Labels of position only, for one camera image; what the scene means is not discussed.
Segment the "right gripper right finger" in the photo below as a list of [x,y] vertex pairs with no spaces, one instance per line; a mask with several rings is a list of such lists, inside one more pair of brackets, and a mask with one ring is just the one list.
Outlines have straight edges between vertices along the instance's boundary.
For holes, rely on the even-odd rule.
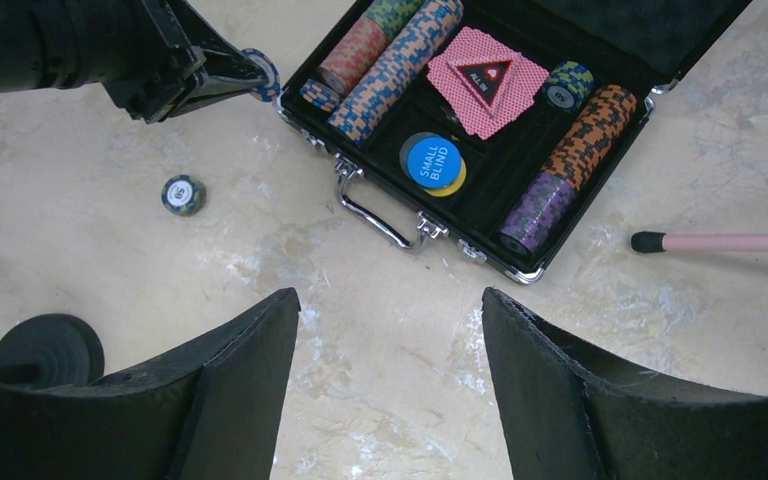
[[515,478],[768,479],[768,396],[645,368],[495,288],[482,326]]

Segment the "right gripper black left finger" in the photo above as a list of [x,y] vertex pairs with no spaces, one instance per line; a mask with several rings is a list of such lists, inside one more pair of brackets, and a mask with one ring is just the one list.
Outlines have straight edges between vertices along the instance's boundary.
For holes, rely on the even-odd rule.
[[85,386],[0,381],[0,479],[266,479],[300,303],[234,319]]

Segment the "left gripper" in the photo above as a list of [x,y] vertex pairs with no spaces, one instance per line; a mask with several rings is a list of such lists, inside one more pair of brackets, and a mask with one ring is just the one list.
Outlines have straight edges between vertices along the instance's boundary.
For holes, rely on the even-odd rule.
[[104,83],[114,104],[147,124],[263,86],[263,69],[226,41],[188,1],[127,1],[131,65]]

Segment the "ten value poker chip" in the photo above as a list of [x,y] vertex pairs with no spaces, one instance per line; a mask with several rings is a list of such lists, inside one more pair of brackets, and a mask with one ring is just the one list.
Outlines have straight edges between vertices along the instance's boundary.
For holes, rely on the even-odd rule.
[[249,94],[261,102],[273,102],[281,93],[281,81],[278,69],[260,50],[255,48],[245,48],[241,50],[241,54],[263,69],[267,77],[267,82],[263,86],[251,89]]

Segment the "fifty value poker chip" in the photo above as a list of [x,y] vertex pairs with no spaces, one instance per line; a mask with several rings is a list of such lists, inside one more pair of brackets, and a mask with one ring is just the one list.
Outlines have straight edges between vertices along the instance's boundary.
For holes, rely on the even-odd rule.
[[163,206],[172,214],[188,217],[198,213],[205,205],[207,190],[197,178],[181,174],[170,177],[161,194]]

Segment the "blue dealer button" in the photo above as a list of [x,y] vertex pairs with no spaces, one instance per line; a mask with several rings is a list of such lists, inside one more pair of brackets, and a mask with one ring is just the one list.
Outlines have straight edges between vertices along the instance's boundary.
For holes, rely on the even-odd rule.
[[458,178],[461,154],[454,143],[443,137],[426,137],[409,149],[405,166],[408,176],[419,186],[439,190]]

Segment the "yellow big blind button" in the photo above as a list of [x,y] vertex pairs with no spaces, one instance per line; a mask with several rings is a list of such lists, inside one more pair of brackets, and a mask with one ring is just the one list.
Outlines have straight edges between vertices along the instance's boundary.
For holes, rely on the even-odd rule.
[[460,171],[452,184],[440,189],[425,189],[425,192],[431,195],[432,197],[436,197],[436,198],[451,196],[463,187],[466,181],[466,178],[467,178],[467,166],[465,161],[461,160]]

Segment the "triangular all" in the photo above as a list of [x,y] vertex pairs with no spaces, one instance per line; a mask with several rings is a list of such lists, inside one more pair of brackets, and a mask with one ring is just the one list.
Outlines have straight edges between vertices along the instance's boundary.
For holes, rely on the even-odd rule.
[[494,112],[504,98],[514,63],[513,57],[486,57],[449,61],[448,68],[482,107]]

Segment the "black aluminium poker case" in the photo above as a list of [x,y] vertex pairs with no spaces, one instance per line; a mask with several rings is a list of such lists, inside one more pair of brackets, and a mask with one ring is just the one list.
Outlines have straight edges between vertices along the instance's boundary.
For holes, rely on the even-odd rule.
[[[358,1],[293,74],[276,102],[285,121],[315,147],[335,157],[336,195],[343,207],[405,251],[437,236],[453,236],[463,250],[521,284],[536,282],[575,228],[615,166],[653,114],[654,97],[671,90],[745,10],[743,1],[460,1],[462,20],[429,62],[464,27],[490,34],[546,68],[575,61],[594,75],[583,106],[563,111],[544,96],[487,140],[466,133],[449,103],[427,78],[428,63],[361,145],[327,124],[325,112],[304,100],[300,87],[373,1]],[[637,110],[549,238],[533,255],[502,243],[499,230],[540,174],[594,92],[619,85],[638,99]],[[454,143],[467,166],[455,194],[436,198],[405,175],[403,142],[433,132]]]

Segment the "clear plastic button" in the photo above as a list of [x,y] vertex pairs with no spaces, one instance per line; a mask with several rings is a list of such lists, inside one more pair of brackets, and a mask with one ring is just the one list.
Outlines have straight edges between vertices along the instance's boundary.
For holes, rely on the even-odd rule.
[[433,138],[437,137],[436,133],[433,132],[417,132],[411,136],[409,136],[400,147],[399,151],[399,163],[401,166],[401,169],[403,173],[407,176],[410,175],[409,167],[408,167],[408,161],[409,161],[409,155],[413,147],[420,142],[421,140],[425,138]]

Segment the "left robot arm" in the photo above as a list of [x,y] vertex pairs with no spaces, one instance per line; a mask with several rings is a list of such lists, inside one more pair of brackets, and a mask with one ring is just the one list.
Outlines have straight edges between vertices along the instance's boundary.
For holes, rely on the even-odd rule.
[[0,93],[87,84],[154,124],[280,81],[187,1],[0,1]]

